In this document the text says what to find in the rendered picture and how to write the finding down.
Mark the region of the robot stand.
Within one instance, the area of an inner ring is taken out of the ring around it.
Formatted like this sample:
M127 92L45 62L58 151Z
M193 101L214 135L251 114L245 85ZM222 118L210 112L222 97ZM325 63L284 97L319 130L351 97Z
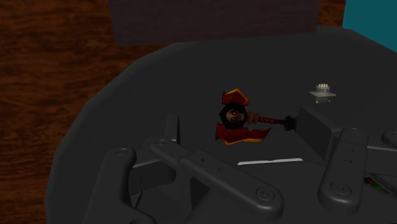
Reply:
M118 46L314 32L320 0L108 0Z

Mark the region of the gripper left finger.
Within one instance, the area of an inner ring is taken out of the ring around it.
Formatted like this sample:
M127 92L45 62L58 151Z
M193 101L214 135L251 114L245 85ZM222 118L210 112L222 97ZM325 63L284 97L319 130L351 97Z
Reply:
M254 224L271 223L282 216L284 198L272 185L202 151L180 144L179 116L169 115L165 133L147 140L144 151L120 148L102 161L81 224L158 224L131 201L135 193L176 182L179 200L192 215L208 198L192 202L191 179L240 205Z

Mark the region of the dark round table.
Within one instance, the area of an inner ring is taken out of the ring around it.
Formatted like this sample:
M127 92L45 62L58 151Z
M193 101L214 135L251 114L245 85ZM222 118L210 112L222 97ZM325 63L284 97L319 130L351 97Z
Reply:
M316 85L336 94L316 104ZM223 91L239 88L246 111L297 118L308 106L337 126L353 127L380 141L397 131L397 53L349 29L318 27L290 36L176 43L128 67L83 107L55 151L45 197L46 224L81 224L102 161L120 148L144 151L165 133L167 117L179 116L180 144L202 150L277 188L282 216L265 224L397 224L397 198L366 174L357 213L325 208L317 197L323 160L294 130L267 123L261 143L227 146L215 140ZM192 202L208 198L188 215L176 182L131 197L158 224L254 224L226 197L190 180Z

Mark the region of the small white cake on stand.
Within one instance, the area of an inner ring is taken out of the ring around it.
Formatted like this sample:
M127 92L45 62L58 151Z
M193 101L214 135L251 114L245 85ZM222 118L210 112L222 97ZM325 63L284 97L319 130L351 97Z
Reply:
M329 103L332 97L337 96L336 94L330 92L330 86L326 83L320 83L316 85L315 91L311 91L309 94L314 96L316 104Z

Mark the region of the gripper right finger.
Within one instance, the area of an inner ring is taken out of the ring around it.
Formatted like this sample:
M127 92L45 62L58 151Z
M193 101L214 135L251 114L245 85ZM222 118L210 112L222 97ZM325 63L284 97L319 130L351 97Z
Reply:
M376 141L360 129L337 126L312 108L302 106L295 132L328 162L317 193L325 208L345 215L357 213L366 174L397 198L396 130L385 131Z

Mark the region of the red toy battle axe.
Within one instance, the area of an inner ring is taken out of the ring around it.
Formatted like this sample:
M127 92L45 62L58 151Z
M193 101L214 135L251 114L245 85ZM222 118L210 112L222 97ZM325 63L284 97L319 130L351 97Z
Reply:
M296 118L292 116L275 119L246 111L250 100L239 88L223 91L221 103L224 107L219 112L221 123L216 124L215 140L220 139L227 146L241 142L261 143L271 131L271 128L249 130L246 124L267 123L282 125L287 131L296 129Z

